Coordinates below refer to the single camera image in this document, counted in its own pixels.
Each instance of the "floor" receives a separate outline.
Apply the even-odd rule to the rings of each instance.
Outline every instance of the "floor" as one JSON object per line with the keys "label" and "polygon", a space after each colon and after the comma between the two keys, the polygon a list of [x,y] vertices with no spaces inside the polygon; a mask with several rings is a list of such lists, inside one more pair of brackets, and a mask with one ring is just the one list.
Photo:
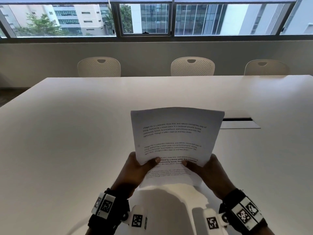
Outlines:
{"label": "floor", "polygon": [[0,107],[28,89],[0,89]]}

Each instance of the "chair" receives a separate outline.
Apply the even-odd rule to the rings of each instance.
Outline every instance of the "chair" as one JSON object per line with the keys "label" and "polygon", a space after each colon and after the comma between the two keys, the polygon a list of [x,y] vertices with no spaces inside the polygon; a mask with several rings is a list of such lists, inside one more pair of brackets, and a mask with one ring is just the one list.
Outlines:
{"label": "chair", "polygon": [[215,64],[210,59],[184,57],[171,64],[171,76],[213,76]]}
{"label": "chair", "polygon": [[258,59],[248,62],[245,76],[288,75],[289,67],[277,60]]}
{"label": "chair", "polygon": [[119,61],[108,57],[92,57],[77,64],[80,77],[120,77]]}

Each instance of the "person's left hand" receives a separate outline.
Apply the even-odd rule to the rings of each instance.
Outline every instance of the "person's left hand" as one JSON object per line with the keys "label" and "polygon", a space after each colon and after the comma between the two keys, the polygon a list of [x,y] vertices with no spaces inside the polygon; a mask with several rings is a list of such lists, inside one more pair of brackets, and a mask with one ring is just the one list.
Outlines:
{"label": "person's left hand", "polygon": [[140,165],[136,159],[136,152],[131,152],[123,166],[119,176],[111,187],[111,190],[119,190],[125,193],[127,198],[131,197],[135,189],[145,178],[148,171],[154,168],[161,161],[156,157],[145,164]]}

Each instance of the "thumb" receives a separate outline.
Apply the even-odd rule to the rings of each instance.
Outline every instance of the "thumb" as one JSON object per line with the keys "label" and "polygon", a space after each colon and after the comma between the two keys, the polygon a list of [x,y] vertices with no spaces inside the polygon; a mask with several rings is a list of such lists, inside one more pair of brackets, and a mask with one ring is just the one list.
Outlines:
{"label": "thumb", "polygon": [[159,157],[153,158],[153,159],[147,161],[141,167],[142,167],[143,171],[145,172],[145,174],[147,174],[148,171],[150,171],[152,168],[154,168],[156,165],[158,165],[160,161],[161,161],[161,158],[159,158]]}
{"label": "thumb", "polygon": [[193,171],[194,173],[200,175],[202,172],[203,167],[198,166],[197,164],[193,162],[189,162],[187,160],[183,160],[182,164],[187,167],[189,170]]}

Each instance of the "hand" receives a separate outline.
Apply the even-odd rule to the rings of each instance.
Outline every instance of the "hand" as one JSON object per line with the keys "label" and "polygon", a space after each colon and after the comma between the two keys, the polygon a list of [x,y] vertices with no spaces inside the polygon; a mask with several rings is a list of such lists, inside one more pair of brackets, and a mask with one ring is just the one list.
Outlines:
{"label": "hand", "polygon": [[153,158],[145,164],[140,165],[136,159],[136,152],[131,152],[123,166],[119,176],[111,187],[111,190],[125,192],[127,197],[131,197],[135,189],[145,178],[148,171],[154,168],[161,161],[161,158]]}
{"label": "hand", "polygon": [[186,160],[182,161],[182,164],[197,173],[207,187],[221,200],[223,200],[229,192],[236,189],[214,154],[211,155],[210,160],[204,167]]}

